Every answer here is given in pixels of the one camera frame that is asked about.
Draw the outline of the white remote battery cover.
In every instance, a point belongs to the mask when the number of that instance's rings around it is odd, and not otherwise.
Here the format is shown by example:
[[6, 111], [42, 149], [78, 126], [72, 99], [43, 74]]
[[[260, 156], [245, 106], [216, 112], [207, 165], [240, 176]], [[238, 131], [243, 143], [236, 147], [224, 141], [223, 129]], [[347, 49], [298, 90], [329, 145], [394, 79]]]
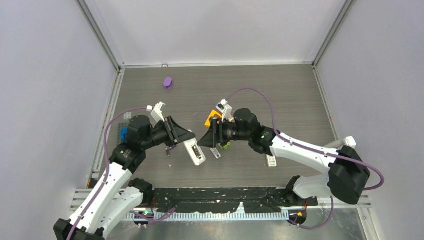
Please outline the white remote battery cover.
[[212, 152], [212, 154], [214, 155], [214, 157], [216, 159], [221, 158], [221, 154], [220, 154], [220, 152], [216, 148], [211, 148], [210, 151]]

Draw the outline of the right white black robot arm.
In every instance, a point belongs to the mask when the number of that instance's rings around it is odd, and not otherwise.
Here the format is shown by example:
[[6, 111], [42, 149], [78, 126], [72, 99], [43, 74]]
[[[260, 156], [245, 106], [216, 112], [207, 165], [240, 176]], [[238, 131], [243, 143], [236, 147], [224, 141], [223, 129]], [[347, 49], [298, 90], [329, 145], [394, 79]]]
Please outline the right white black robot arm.
[[327, 148], [297, 141], [262, 125], [247, 108], [238, 109], [233, 122], [221, 118], [211, 120], [198, 144], [214, 148], [231, 141], [246, 141], [259, 154], [289, 159], [320, 173], [312, 177], [294, 176], [290, 180], [285, 198], [291, 205], [299, 205], [312, 197], [328, 196], [356, 205], [371, 175], [354, 148], [347, 145], [340, 149]]

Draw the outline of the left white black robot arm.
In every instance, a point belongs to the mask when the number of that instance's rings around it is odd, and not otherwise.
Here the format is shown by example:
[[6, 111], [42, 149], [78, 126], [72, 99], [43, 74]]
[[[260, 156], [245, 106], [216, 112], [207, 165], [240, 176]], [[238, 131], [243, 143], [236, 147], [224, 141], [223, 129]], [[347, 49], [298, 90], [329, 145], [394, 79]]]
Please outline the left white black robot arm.
[[164, 144], [172, 147], [193, 143], [196, 135], [171, 117], [152, 125], [146, 115], [136, 115], [127, 127], [126, 140], [108, 157], [109, 164], [81, 206], [68, 218], [59, 219], [53, 231], [58, 240], [105, 240], [137, 206], [153, 202], [153, 186], [131, 179], [146, 159], [147, 150]]

